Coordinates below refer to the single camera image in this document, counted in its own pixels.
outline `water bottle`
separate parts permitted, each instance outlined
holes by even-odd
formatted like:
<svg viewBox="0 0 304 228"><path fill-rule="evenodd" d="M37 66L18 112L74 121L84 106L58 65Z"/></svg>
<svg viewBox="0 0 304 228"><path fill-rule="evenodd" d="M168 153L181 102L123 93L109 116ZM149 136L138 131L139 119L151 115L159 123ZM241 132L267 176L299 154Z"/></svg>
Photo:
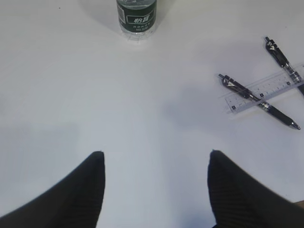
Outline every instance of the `water bottle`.
<svg viewBox="0 0 304 228"><path fill-rule="evenodd" d="M117 0L119 24L129 39L145 39L154 32L156 1Z"/></svg>

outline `ruler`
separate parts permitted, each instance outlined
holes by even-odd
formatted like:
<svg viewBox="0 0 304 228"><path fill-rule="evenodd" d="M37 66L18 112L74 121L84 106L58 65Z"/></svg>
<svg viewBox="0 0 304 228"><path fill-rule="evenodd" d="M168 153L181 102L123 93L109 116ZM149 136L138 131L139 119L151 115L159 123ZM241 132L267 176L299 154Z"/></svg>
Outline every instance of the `ruler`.
<svg viewBox="0 0 304 228"><path fill-rule="evenodd" d="M304 64L296 65L295 70L303 78ZM290 76L285 71L282 71L273 76L269 76L247 85L246 88L248 88L256 97L266 101L303 84L304 80L301 83L295 84ZM261 101L254 102L249 99L244 99L240 95L233 92L225 95L224 98L230 110L235 114L261 103Z"/></svg>

